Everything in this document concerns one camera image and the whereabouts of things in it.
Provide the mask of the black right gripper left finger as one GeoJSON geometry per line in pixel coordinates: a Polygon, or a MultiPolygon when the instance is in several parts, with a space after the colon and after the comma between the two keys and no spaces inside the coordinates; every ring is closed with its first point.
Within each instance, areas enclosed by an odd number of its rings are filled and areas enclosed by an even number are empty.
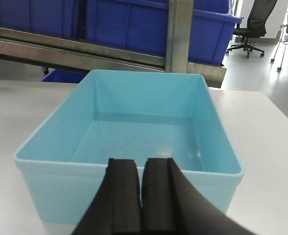
{"type": "Polygon", "coordinates": [[[73,235],[140,235],[140,183],[134,160],[109,159],[102,183],[73,235]]]}

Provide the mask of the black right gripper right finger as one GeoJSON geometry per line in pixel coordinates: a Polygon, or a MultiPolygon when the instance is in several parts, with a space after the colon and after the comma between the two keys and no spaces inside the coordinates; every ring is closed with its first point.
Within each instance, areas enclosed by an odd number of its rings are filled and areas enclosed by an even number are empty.
{"type": "Polygon", "coordinates": [[[144,235],[250,235],[209,202],[174,159],[150,158],[142,180],[144,235]]]}

